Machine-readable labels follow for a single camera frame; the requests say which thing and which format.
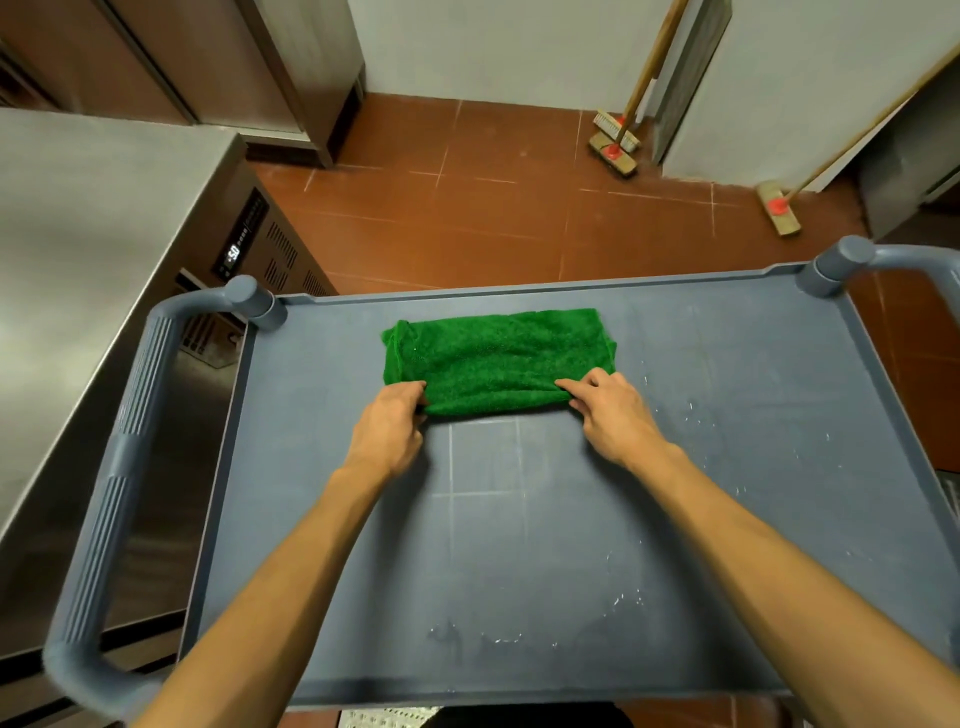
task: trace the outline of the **white wall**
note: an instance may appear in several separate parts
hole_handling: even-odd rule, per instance
[[[799,184],[958,40],[958,0],[733,0],[663,172]]]
[[[370,91],[622,109],[669,0],[349,0]]]

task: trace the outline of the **dark pants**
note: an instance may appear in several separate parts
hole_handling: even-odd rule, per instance
[[[442,708],[423,728],[555,728],[558,725],[633,728],[612,703],[476,705]]]

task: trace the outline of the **cart top shelf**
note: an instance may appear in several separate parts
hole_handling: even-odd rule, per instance
[[[933,653],[960,659],[960,546],[846,295],[765,273],[287,300],[251,331],[188,648],[311,505],[382,384],[379,332],[594,307],[616,365],[720,487]],[[349,557],[294,705],[777,690],[690,547],[566,408],[435,421]]]

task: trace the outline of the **wooden broom handle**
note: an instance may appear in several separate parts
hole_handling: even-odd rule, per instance
[[[657,39],[654,40],[654,47],[647,56],[647,62],[640,72],[640,77],[636,80],[634,93],[630,96],[627,104],[627,110],[623,112],[623,123],[620,124],[620,132],[616,136],[616,143],[623,141],[624,134],[627,133],[627,127],[633,124],[636,110],[640,106],[643,94],[647,86],[653,81],[654,75],[660,72],[663,66],[663,60],[666,58],[666,52],[670,50],[670,43],[673,36],[677,33],[677,26],[680,25],[680,19],[684,16],[687,0],[673,0],[670,3],[670,9],[666,12],[663,24],[660,25],[660,32],[657,33]]]
[[[825,161],[823,164],[817,167],[816,171],[813,174],[811,174],[803,182],[801,182],[792,190],[790,190],[785,195],[787,202],[792,200],[797,195],[797,193],[800,192],[804,187],[806,187],[808,184],[816,180],[818,177],[820,177],[820,175],[822,175],[831,166],[833,166],[833,163],[836,162],[837,159],[845,155],[849,150],[851,150],[853,147],[859,144],[860,140],[864,136],[866,136],[868,133],[872,132],[874,130],[874,127],[877,124],[879,124],[881,121],[887,118],[887,116],[889,116],[894,111],[896,111],[901,104],[905,104],[907,101],[909,101],[911,96],[913,96],[915,93],[917,93],[917,91],[919,91],[921,88],[927,85],[927,83],[929,83],[929,81],[934,76],[936,76],[938,73],[944,70],[944,68],[946,68],[950,64],[950,62],[953,61],[958,56],[960,56],[960,43],[957,43],[956,45],[954,45],[949,53],[947,53],[939,61],[937,61],[936,65],[934,65],[930,70],[924,73],[919,79],[917,79],[917,81],[914,82],[914,84],[912,84],[900,96],[898,96],[896,101],[891,102],[890,106],[888,106],[886,109],[881,111],[876,116],[873,123],[869,127],[864,129],[862,132],[858,133],[857,136],[855,136],[851,141],[847,143],[846,146],[843,147],[843,149],[837,152],[828,161]]]

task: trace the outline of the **cart handle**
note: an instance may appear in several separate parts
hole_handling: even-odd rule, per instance
[[[932,245],[874,245],[865,237],[847,235],[817,255],[797,274],[797,284],[811,296],[826,298],[861,269],[893,268],[924,271],[947,303],[960,327],[960,252]]]
[[[110,577],[130,530],[183,326],[215,311],[235,311],[268,331],[287,318],[283,303],[250,276],[174,296],[150,311],[43,647],[50,679],[78,704],[115,720],[136,718],[162,679],[124,672],[100,654]]]

